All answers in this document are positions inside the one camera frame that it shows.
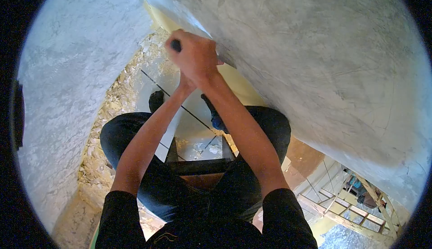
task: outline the left hand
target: left hand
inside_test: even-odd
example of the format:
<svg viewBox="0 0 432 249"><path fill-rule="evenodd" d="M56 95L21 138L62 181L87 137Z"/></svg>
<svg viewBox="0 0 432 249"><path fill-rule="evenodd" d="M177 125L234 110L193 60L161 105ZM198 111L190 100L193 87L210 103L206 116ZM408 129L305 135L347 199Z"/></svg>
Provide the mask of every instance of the left hand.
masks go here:
<svg viewBox="0 0 432 249"><path fill-rule="evenodd" d="M177 89L184 89L188 94L191 94L197 89L197 86L180 70L180 83Z"/></svg>

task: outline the right hand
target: right hand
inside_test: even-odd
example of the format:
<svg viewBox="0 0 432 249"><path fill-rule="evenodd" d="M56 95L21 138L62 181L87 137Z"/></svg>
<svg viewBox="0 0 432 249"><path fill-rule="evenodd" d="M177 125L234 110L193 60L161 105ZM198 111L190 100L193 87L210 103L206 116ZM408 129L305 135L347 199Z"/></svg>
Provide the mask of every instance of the right hand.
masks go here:
<svg viewBox="0 0 432 249"><path fill-rule="evenodd" d="M171 41L177 39L181 43L181 52L170 47ZM181 72L198 87L202 87L219 72L216 65L223 64L216 56L216 42L208 38L175 30L165 42L165 48L172 62Z"/></svg>

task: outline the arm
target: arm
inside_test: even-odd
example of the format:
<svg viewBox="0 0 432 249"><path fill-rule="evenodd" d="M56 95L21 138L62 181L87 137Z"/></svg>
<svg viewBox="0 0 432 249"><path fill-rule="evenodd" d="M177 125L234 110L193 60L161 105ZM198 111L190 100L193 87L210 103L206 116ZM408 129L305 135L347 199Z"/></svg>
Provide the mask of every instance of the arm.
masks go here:
<svg viewBox="0 0 432 249"><path fill-rule="evenodd" d="M173 39L181 41L182 51L168 49L172 61L210 99L258 178L263 197L275 189L289 188L273 145L219 74L215 42L183 30L173 32L168 41Z"/></svg>
<svg viewBox="0 0 432 249"><path fill-rule="evenodd" d="M214 74L201 87L218 111L244 160L258 178L263 197L275 189L289 188L276 150L223 77Z"/></svg>
<svg viewBox="0 0 432 249"><path fill-rule="evenodd" d="M175 92L143 124L121 155L111 191L126 191L137 196L138 187L162 136L181 104L195 88L181 74L180 84Z"/></svg>

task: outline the tile grout line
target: tile grout line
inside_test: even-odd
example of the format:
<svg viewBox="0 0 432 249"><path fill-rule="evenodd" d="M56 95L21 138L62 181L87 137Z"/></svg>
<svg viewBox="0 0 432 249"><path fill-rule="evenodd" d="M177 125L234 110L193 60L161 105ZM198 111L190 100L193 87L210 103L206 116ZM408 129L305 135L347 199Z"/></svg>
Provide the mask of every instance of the tile grout line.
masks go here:
<svg viewBox="0 0 432 249"><path fill-rule="evenodd" d="M325 170L327 171L328 179L330 180L331 188L333 189L333 193L335 194L334 187L333 187L333 183L331 182L330 174L328 173L328 169L327 169L327 166L326 166L326 164L325 164L325 161L323 161L323 163L324 163L324 166L325 166Z"/></svg>
<svg viewBox="0 0 432 249"><path fill-rule="evenodd" d="M154 84L156 84L156 86L159 87L159 89L161 89L161 91L163 91L166 95L171 96L169 93L167 93L161 86L159 86L159 84L156 83L156 81L154 81L147 73L145 73L142 69L141 72L143 74L145 74ZM192 114L192 112L188 111L184 106L181 106L185 111L187 111L189 114L192 115L192 117L194 117L195 119L198 120L198 122L201 122L202 125L204 125L205 127L207 127L210 131L212 131L212 129L210 129L210 127L207 126L207 124L205 124L204 122L202 122L199 118L197 118L194 114Z"/></svg>
<svg viewBox="0 0 432 249"><path fill-rule="evenodd" d="M165 144L163 144L162 142L159 142L159 144L161 144L162 146L164 146L165 148L167 148L168 151L169 151L169 148L168 148L167 146L165 146ZM177 153L177 156L180 157L183 161L186 161L186 160L183 159L183 157L181 157L178 153Z"/></svg>
<svg viewBox="0 0 432 249"><path fill-rule="evenodd" d="M312 187L312 189L314 190L314 192L316 193L317 197L320 199L320 201L322 201L322 199L320 198L320 195L316 192L315 188L312 186L311 182L309 181L308 178L306 178L306 181L309 182L309 185Z"/></svg>
<svg viewBox="0 0 432 249"><path fill-rule="evenodd" d="M204 149L202 149L202 151L200 152L200 154L202 154L206 149L207 149L207 147L210 145L210 143L212 143L212 141L215 139L217 137L217 135L215 134L215 136L212 138L212 140L210 140L210 142L204 147Z"/></svg>

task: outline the hand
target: hand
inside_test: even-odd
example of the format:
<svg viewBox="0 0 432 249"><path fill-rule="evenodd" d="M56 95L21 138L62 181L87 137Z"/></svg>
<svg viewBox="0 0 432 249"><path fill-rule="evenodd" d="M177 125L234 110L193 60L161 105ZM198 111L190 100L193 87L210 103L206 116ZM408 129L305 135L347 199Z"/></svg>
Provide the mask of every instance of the hand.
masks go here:
<svg viewBox="0 0 432 249"><path fill-rule="evenodd" d="M190 80L187 76L184 75L181 69L180 69L180 83L178 84L177 89L184 90L188 95L197 89L197 86L192 82L192 80Z"/></svg>
<svg viewBox="0 0 432 249"><path fill-rule="evenodd" d="M171 41L181 42L181 52L170 47ZM181 72L197 87L208 83L214 75L219 74L216 65L223 64L216 56L216 42L208 38L175 30L165 42L165 48L172 62L180 67Z"/></svg>

